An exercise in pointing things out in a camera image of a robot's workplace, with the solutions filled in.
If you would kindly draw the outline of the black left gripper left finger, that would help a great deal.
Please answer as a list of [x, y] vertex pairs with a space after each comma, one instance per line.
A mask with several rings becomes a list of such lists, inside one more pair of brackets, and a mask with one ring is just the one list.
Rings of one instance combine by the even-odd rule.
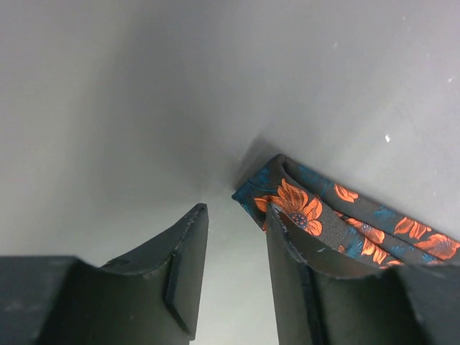
[[72, 344], [192, 342], [207, 241], [208, 208], [198, 203], [104, 266], [84, 266], [72, 299]]

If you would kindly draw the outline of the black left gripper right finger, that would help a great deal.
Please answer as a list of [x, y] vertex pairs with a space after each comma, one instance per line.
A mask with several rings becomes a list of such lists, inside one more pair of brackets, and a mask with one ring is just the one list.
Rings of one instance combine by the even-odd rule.
[[327, 247], [274, 205], [266, 222], [280, 344], [416, 344], [417, 323], [394, 272]]

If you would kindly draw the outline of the dark orange floral tie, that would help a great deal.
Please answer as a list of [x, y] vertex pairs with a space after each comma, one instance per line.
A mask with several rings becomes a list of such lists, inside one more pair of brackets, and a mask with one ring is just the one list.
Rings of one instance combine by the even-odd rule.
[[262, 229], [269, 205], [300, 229], [358, 262], [396, 265], [459, 263], [459, 241], [276, 155], [232, 198]]

